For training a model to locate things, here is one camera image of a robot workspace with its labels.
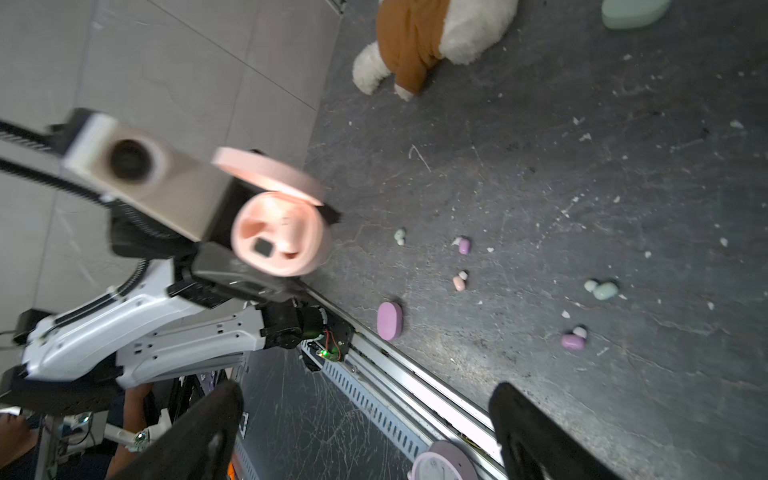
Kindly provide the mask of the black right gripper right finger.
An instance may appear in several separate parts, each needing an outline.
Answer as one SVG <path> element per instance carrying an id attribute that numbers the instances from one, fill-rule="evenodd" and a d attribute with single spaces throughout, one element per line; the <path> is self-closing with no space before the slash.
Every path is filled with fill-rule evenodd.
<path id="1" fill-rule="evenodd" d="M 512 384 L 497 385 L 488 411 L 510 479 L 620 479 Z"/>

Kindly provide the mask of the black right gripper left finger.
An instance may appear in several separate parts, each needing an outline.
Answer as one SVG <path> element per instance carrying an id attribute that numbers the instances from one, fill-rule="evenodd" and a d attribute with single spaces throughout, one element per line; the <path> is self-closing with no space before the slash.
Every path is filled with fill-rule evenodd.
<path id="1" fill-rule="evenodd" d="M 236 382 L 226 380 L 113 477 L 226 479 L 242 413 L 241 388 Z"/>

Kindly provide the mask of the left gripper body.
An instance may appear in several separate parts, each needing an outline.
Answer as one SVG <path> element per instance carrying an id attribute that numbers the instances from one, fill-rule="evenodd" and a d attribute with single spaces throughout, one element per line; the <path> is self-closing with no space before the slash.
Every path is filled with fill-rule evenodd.
<path id="1" fill-rule="evenodd" d="M 223 303 L 238 298 L 263 302 L 285 302 L 299 295 L 297 277 L 276 277 L 246 264 L 233 252 L 231 228 L 239 209 L 261 189 L 232 180 L 207 237 L 199 242 L 175 240 L 167 248 L 172 261 L 167 295 L 192 303 Z M 339 212 L 324 203 L 320 209 L 331 226 Z"/>

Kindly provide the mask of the pink earbud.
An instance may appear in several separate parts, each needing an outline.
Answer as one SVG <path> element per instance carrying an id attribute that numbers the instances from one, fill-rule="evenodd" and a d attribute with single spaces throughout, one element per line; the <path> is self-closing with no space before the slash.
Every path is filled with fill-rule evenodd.
<path id="1" fill-rule="evenodd" d="M 453 285 L 456 291 L 464 291 L 467 287 L 468 272 L 460 271 L 453 277 Z"/>

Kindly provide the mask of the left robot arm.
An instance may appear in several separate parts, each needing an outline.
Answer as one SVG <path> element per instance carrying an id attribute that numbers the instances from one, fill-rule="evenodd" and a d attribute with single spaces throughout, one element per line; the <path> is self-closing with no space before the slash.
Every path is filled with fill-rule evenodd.
<path id="1" fill-rule="evenodd" d="M 318 337 L 302 277 L 328 257 L 340 213 L 304 172 L 257 150 L 209 161 L 105 113 L 78 108 L 45 133 L 3 122 L 4 141 L 58 158 L 61 178 L 4 173 L 105 208 L 122 284 L 64 313 L 31 309 L 1 379 L 8 405 L 55 416 L 107 409 L 120 390 L 227 367 Z"/>

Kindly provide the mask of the mint green charging case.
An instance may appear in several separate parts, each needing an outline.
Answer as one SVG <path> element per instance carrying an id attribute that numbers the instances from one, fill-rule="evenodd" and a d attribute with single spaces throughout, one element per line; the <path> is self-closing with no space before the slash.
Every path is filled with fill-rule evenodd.
<path id="1" fill-rule="evenodd" d="M 603 0 L 601 17 L 606 28 L 629 30 L 643 28 L 660 20 L 671 0 Z"/>

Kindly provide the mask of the mint green earbud right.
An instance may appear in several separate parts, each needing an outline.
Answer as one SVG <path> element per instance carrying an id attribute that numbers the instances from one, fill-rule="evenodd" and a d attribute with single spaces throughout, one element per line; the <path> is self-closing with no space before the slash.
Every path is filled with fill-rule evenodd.
<path id="1" fill-rule="evenodd" d="M 619 286 L 613 281 L 597 281 L 589 279 L 584 283 L 584 289 L 598 301 L 607 301 L 620 292 Z"/>

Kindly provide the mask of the mint green earbud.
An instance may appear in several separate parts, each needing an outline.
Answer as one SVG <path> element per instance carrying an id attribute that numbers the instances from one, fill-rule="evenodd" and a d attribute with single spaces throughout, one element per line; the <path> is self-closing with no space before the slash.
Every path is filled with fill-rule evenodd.
<path id="1" fill-rule="evenodd" d="M 597 281 L 589 279 L 584 283 L 584 289 L 598 301 L 607 301 L 620 292 L 619 286 L 613 281 Z"/>
<path id="2" fill-rule="evenodd" d="M 406 244 L 406 230 L 404 228 L 398 229 L 394 234 L 394 239 L 399 246 Z"/>

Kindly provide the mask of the mint green earbud left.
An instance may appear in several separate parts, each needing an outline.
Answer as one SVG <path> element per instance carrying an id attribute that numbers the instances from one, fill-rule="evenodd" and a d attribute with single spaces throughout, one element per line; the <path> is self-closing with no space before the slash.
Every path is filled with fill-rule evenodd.
<path id="1" fill-rule="evenodd" d="M 404 228 L 398 229 L 394 234 L 394 239 L 399 246 L 406 244 L 406 230 Z"/>

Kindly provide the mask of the purple earbud left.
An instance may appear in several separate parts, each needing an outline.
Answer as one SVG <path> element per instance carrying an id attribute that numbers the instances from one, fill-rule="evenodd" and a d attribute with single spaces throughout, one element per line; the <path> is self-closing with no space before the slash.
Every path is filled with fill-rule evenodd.
<path id="1" fill-rule="evenodd" d="M 472 249 L 471 240 L 464 236 L 456 237 L 453 240 L 452 245 L 455 246 L 457 251 L 464 256 L 469 255 Z"/>

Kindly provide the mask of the white plush dog brown shirt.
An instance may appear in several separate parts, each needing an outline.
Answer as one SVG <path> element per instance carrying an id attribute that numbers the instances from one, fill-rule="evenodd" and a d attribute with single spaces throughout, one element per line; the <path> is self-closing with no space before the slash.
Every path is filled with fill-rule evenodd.
<path id="1" fill-rule="evenodd" d="M 388 77 L 404 101 L 419 95 L 438 63 L 468 65 L 498 43 L 517 14 L 517 0 L 383 0 L 376 41 L 353 62 L 355 86 L 371 95 Z"/>

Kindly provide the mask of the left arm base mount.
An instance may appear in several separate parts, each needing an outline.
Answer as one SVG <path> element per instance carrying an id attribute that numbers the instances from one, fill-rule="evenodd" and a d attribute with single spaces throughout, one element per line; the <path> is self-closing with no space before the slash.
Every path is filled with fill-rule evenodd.
<path id="1" fill-rule="evenodd" d="M 355 328 L 324 307 L 298 309 L 303 328 L 300 358 L 309 372 L 318 372 L 326 363 L 343 362 L 350 350 Z"/>

